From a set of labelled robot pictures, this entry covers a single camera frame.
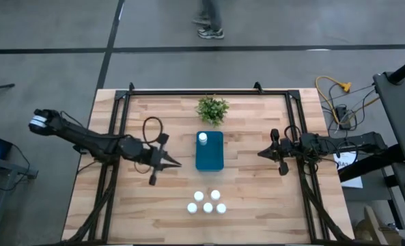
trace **blue box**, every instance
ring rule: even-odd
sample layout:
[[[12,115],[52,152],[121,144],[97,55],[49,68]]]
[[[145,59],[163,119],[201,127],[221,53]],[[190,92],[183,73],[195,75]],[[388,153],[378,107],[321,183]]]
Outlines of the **blue box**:
[[[207,143],[201,145],[199,134],[207,134]],[[202,172],[218,172],[223,169],[223,133],[199,131],[196,133],[196,169]]]

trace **white cap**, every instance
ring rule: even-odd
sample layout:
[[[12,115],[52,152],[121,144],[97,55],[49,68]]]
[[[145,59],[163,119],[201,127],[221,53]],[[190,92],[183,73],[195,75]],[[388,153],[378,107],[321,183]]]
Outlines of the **white cap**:
[[[196,206],[196,204],[194,204],[194,203],[189,203],[188,205],[187,205],[187,211],[189,212],[189,213],[196,213],[196,211],[197,211],[197,206]]]
[[[204,212],[205,213],[211,213],[213,211],[213,205],[211,205],[210,202],[207,202],[204,204]]]
[[[200,141],[207,141],[207,134],[206,133],[200,133],[199,134],[199,140]]]
[[[218,190],[211,191],[211,199],[217,201],[219,198],[221,198],[221,193]]]
[[[216,210],[218,213],[223,214],[227,211],[227,207],[224,204],[217,204]]]
[[[196,191],[194,197],[196,202],[200,202],[204,199],[204,194],[201,191]]]

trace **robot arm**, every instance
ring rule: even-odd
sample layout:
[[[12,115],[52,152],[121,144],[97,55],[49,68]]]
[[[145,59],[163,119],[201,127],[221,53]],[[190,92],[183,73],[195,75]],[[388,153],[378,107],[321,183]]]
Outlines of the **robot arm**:
[[[382,137],[378,133],[366,133],[355,137],[332,138],[322,137],[318,134],[303,133],[299,141],[292,143],[288,138],[279,139],[279,131],[270,132],[272,144],[258,153],[258,156],[280,162],[279,173],[286,175],[289,172],[286,157],[301,157],[306,159],[319,159],[328,154],[340,152],[364,151],[366,153],[379,153],[387,149]]]
[[[67,121],[55,110],[36,109],[34,114],[29,123],[29,130],[33,133],[61,137],[73,143],[75,149],[88,150],[101,163],[110,163],[123,157],[126,160],[153,167],[154,170],[149,181],[150,185],[155,185],[157,171],[162,171],[168,167],[181,167],[179,162],[175,161],[163,150],[169,138],[165,133],[161,133],[156,140],[160,144],[159,148],[149,144],[149,148],[144,148],[143,144],[145,143],[131,135],[119,136],[95,133]],[[169,161],[171,164],[161,163],[162,159]]]

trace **sneaker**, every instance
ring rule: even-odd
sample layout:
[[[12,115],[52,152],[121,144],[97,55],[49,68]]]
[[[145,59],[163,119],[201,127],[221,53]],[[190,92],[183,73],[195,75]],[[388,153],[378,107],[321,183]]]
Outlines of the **sneaker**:
[[[205,39],[223,39],[223,30],[220,28],[218,31],[211,29],[210,26],[202,27],[197,30],[197,35]]]
[[[210,24],[210,18],[207,16],[198,16],[194,18],[191,22],[198,24],[198,25],[209,25]]]

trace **jeans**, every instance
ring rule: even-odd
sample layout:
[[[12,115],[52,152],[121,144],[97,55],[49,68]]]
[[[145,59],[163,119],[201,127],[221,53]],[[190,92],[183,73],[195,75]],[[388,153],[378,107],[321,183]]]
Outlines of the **jeans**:
[[[202,15],[208,16],[210,26],[214,31],[222,28],[221,13],[219,12],[217,0],[202,0]]]

